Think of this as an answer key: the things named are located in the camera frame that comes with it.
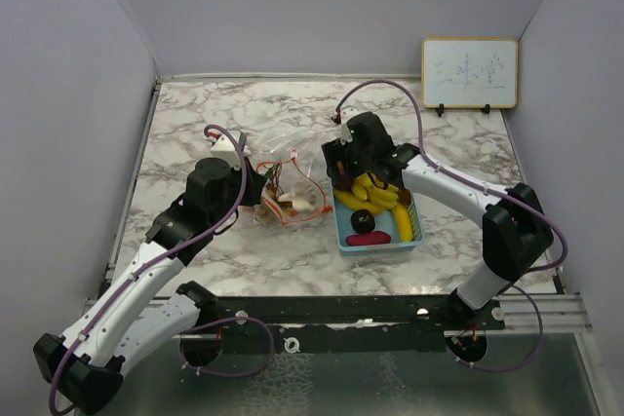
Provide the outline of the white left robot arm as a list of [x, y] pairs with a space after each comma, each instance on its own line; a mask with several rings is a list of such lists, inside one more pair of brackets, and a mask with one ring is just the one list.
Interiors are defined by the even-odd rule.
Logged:
[[149, 304], [227, 230], [239, 207], [259, 203], [265, 183], [249, 162], [233, 168], [205, 158], [196, 164], [183, 193], [156, 217], [124, 273], [77, 322], [35, 343], [38, 367], [51, 386], [52, 414], [98, 413], [126, 376], [168, 340], [188, 331], [219, 330], [226, 323], [216, 297], [195, 282], [183, 284], [158, 308]]

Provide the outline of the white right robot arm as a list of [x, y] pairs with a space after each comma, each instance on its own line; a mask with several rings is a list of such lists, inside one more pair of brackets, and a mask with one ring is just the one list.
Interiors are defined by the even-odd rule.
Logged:
[[457, 328], [479, 322], [488, 301], [526, 274], [554, 241], [531, 187], [488, 185], [428, 161], [417, 146], [395, 144], [374, 113], [352, 117], [342, 125], [340, 137], [322, 145], [322, 152], [334, 184], [374, 176], [434, 199], [482, 229], [483, 260], [450, 296], [448, 318]]

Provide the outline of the red apple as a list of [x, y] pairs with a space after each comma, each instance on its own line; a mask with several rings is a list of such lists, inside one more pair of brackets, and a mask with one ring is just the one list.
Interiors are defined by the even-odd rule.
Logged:
[[339, 191], [350, 192], [352, 185], [353, 180], [343, 170], [339, 170], [333, 187]]

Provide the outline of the clear zip top bag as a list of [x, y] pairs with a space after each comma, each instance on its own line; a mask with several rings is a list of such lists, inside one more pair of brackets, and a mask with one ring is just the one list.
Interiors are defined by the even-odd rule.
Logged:
[[281, 162], [284, 164], [280, 185], [285, 193], [290, 192], [297, 182], [311, 184], [316, 193], [316, 209], [311, 212], [297, 212], [286, 226], [263, 226], [271, 229], [301, 229], [319, 225], [324, 216], [332, 211], [329, 197], [329, 183], [326, 163], [321, 144], [330, 135], [327, 132], [311, 130], [270, 134], [255, 142], [252, 147], [253, 168], [260, 162]]

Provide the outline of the brown longan bunch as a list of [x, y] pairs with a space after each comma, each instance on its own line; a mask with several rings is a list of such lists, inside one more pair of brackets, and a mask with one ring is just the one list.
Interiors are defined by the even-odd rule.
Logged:
[[285, 193], [280, 185], [284, 164], [281, 162], [260, 162], [256, 172], [266, 179], [260, 203], [254, 212], [254, 220], [263, 226], [286, 226], [295, 211], [291, 202], [279, 202], [278, 198]]

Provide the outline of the dark purple mangosteen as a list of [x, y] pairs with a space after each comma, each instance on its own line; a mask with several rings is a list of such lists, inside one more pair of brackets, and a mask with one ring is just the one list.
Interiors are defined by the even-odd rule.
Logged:
[[357, 234], [368, 234], [375, 229], [374, 215], [365, 208], [354, 211], [350, 216], [350, 223]]

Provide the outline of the white mushroom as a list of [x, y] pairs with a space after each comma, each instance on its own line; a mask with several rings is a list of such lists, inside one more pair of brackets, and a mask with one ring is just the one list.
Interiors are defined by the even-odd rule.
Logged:
[[279, 203], [290, 203], [297, 212], [311, 212], [316, 209], [316, 193], [314, 187], [307, 182], [297, 182], [290, 192], [280, 195]]

